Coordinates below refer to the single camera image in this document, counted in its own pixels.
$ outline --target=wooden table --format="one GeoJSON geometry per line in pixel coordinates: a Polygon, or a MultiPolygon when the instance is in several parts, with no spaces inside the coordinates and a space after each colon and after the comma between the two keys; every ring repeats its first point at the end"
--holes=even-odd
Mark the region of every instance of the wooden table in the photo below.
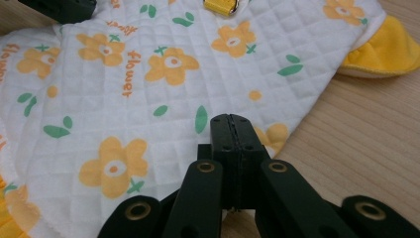
{"type": "MultiPolygon", "coordinates": [[[[379,2],[420,43],[419,1],[379,2]]],[[[52,22],[17,1],[0,1],[0,35],[52,22]]],[[[420,227],[420,70],[387,79],[334,76],[279,158],[335,204],[364,194],[420,227]]],[[[241,212],[228,215],[222,237],[259,233],[241,212]]]]}

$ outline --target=diamond quilting pattern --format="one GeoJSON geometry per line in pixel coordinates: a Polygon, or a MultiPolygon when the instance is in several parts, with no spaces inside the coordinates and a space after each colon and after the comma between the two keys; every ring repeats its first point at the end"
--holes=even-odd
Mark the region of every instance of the diamond quilting pattern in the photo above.
{"type": "Polygon", "coordinates": [[[363,11],[346,21],[327,2],[250,1],[224,18],[199,1],[101,1],[92,20],[0,38],[0,174],[40,212],[25,232],[92,237],[124,199],[166,197],[219,114],[286,138],[383,14],[343,0],[363,11]]]}

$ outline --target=metal grommet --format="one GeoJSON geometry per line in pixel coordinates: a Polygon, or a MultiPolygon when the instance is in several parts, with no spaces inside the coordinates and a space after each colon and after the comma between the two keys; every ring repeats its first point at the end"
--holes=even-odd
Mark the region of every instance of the metal grommet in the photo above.
{"type": "Polygon", "coordinates": [[[215,167],[211,163],[203,162],[197,165],[197,169],[202,173],[210,173],[214,171],[215,167]]]}
{"type": "Polygon", "coordinates": [[[146,218],[152,211],[151,206],[143,201],[139,201],[131,204],[126,209],[126,217],[129,220],[141,220],[146,218]]]}
{"type": "Polygon", "coordinates": [[[382,209],[367,201],[360,201],[356,203],[355,209],[361,215],[372,220],[378,221],[386,218],[386,213],[382,209]]]}
{"type": "Polygon", "coordinates": [[[284,173],[287,171],[287,166],[280,162],[272,162],[268,167],[270,170],[277,173],[284,173]]]}

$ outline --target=yellow buckle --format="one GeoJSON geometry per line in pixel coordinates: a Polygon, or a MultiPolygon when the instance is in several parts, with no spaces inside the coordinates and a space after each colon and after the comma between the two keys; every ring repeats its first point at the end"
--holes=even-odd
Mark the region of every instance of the yellow buckle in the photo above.
{"type": "Polygon", "coordinates": [[[204,0],[204,7],[224,16],[232,16],[238,9],[239,0],[204,0]]]}

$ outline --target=quilted fabric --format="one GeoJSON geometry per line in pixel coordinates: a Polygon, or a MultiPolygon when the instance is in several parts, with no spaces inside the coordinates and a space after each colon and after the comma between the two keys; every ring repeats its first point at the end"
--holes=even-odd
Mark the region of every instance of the quilted fabric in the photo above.
{"type": "Polygon", "coordinates": [[[100,1],[89,21],[0,38],[0,174],[24,231],[95,237],[128,197],[163,199],[222,113],[276,155],[384,19],[375,0],[241,3],[224,18],[202,1],[100,1]]]}

